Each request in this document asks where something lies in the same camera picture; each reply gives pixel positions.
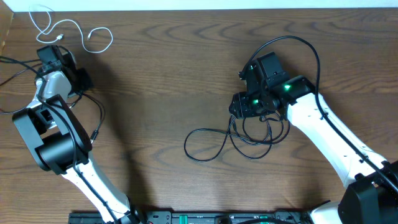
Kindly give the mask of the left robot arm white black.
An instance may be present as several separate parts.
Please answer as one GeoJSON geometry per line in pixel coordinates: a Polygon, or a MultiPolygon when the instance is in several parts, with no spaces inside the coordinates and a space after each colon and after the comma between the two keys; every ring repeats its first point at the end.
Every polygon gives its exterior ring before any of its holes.
{"type": "Polygon", "coordinates": [[[130,204],[98,167],[92,153],[98,135],[89,135],[67,105],[72,96],[92,88],[91,78],[76,67],[65,47],[48,45],[37,50],[41,67],[36,70],[32,101],[12,116],[12,121],[44,171],[69,180],[97,208],[104,223],[145,223],[146,217],[130,204]]]}

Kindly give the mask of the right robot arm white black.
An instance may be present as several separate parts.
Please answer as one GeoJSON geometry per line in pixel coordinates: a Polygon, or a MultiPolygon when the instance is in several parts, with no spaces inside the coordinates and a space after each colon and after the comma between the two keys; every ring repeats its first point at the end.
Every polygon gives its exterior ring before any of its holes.
{"type": "Polygon", "coordinates": [[[274,52],[250,60],[239,77],[247,90],[233,96],[229,112],[238,119],[278,112],[316,145],[346,189],[340,202],[312,209],[311,223],[397,223],[397,163],[357,138],[307,78],[290,78],[274,52]]]}

